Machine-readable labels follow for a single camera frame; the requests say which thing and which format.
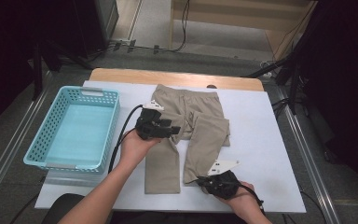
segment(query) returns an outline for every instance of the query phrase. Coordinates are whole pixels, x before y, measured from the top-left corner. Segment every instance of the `light blue plastic basket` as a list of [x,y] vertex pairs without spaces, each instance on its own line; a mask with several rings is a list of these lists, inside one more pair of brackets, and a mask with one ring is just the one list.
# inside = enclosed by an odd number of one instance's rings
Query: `light blue plastic basket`
[[117,91],[62,87],[24,163],[49,170],[103,172],[119,109]]

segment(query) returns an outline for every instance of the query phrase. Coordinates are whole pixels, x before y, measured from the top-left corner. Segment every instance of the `white tag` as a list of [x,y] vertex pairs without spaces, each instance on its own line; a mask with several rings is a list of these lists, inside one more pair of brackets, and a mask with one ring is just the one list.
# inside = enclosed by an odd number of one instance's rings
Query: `white tag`
[[211,169],[208,171],[208,175],[220,175],[239,164],[241,164],[239,161],[214,161]]
[[144,109],[164,110],[164,106],[159,105],[155,100],[142,106]]

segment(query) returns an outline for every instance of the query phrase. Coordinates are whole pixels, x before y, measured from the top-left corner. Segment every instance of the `waistband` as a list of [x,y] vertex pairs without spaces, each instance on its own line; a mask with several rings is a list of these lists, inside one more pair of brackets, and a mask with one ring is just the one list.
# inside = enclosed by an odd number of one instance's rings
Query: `waistband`
[[204,91],[188,91],[188,90],[177,90],[164,85],[158,84],[156,91],[165,91],[166,93],[177,95],[177,96],[193,96],[193,97],[218,97],[217,92],[204,92]]

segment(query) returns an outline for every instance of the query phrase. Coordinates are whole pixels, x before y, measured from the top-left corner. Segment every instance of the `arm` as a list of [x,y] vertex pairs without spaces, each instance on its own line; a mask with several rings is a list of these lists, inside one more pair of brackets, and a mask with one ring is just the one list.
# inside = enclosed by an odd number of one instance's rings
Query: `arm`
[[[255,190],[254,186],[241,182],[244,186]],[[222,203],[228,204],[234,213],[249,224],[270,224],[271,222],[261,213],[254,196],[246,189],[239,188],[236,196],[232,199],[224,200],[218,198]]]
[[80,203],[78,203],[60,223],[105,223],[118,194],[132,171],[145,157],[147,151],[159,139],[142,140],[136,132],[130,132],[123,140],[120,161],[111,173]]

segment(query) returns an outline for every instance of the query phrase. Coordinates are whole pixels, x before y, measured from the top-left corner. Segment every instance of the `wooden table edge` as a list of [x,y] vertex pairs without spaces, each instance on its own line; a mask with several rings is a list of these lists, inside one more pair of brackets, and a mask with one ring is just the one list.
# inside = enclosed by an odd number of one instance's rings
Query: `wooden table edge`
[[261,81],[257,78],[222,77],[135,69],[96,68],[92,71],[89,80],[198,88],[214,85],[217,89],[223,90],[264,91]]

